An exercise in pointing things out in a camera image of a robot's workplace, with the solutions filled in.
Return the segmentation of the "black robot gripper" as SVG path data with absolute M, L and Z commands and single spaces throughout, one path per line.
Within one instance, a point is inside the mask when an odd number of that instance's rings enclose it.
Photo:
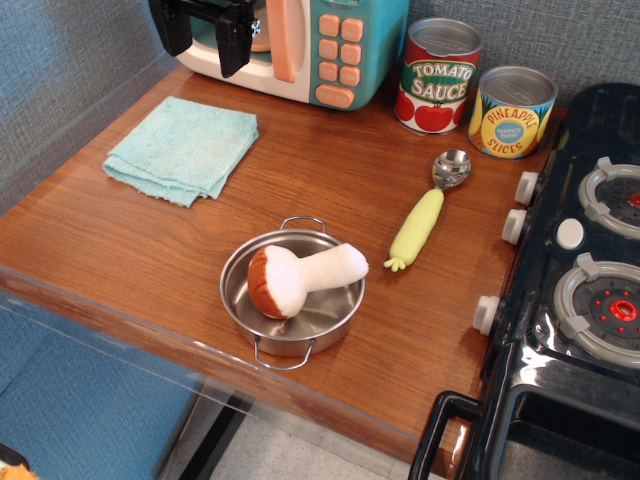
M 165 51 L 176 57 L 192 45 L 191 17 L 216 24 L 220 70 L 229 78 L 250 59 L 253 35 L 261 32 L 254 1 L 155 0 L 148 5 Z

